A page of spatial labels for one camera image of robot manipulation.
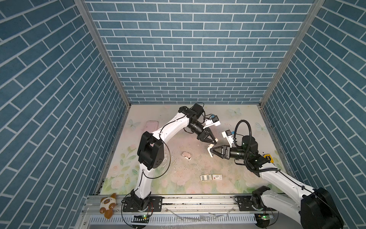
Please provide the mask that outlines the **staple box tray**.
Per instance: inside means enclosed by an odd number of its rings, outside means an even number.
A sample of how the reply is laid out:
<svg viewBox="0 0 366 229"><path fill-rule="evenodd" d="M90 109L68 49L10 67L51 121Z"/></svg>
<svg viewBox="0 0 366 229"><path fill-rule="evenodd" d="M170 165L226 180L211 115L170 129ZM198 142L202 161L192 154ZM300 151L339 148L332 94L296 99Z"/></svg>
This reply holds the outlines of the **staple box tray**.
<svg viewBox="0 0 366 229"><path fill-rule="evenodd" d="M212 180L212 175L211 174L201 175L200 180L201 181L210 181L210 180Z"/></svg>

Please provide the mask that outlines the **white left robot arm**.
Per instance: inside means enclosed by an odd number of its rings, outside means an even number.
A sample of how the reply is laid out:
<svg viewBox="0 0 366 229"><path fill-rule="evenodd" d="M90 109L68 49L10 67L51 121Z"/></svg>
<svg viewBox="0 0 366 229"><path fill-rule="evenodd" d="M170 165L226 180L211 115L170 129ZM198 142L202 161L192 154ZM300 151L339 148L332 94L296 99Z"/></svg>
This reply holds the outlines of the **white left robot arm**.
<svg viewBox="0 0 366 229"><path fill-rule="evenodd" d="M219 126L217 115L206 115L204 105L199 103L192 107L182 106L178 113L165 125L153 132L144 132L137 150L139 162L139 175L135 188L130 192L132 206L137 211L143 211L151 205L151 183L163 174L153 177L155 170L162 164L165 158L165 149L168 150L169 158L172 154L167 142L179 131L186 127L191 133L197 135L197 140L215 145L217 143L210 127Z"/></svg>

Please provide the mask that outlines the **white staple box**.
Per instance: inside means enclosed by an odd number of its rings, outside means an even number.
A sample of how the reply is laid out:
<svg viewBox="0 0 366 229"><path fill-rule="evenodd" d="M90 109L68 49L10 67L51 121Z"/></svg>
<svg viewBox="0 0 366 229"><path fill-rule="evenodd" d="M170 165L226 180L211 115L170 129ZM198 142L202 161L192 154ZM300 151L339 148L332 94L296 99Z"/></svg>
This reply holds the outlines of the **white staple box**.
<svg viewBox="0 0 366 229"><path fill-rule="evenodd" d="M212 180L223 180L223 175L222 174L213 174Z"/></svg>

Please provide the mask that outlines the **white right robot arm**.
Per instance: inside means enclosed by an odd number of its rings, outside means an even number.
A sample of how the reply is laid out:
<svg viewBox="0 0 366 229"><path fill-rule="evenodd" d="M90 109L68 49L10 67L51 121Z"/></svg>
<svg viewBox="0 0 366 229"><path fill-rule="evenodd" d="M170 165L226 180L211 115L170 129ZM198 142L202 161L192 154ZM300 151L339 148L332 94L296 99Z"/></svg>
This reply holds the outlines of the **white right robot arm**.
<svg viewBox="0 0 366 229"><path fill-rule="evenodd" d="M259 154L252 136L243 136L242 145L234 147L232 136L228 145L209 146L210 155L222 159L239 159L248 171L283 191L280 195L270 187L261 186L252 192L252 207L257 211L275 209L298 222L304 229L341 229L344 221L331 194L324 188L313 188L281 171L267 157Z"/></svg>

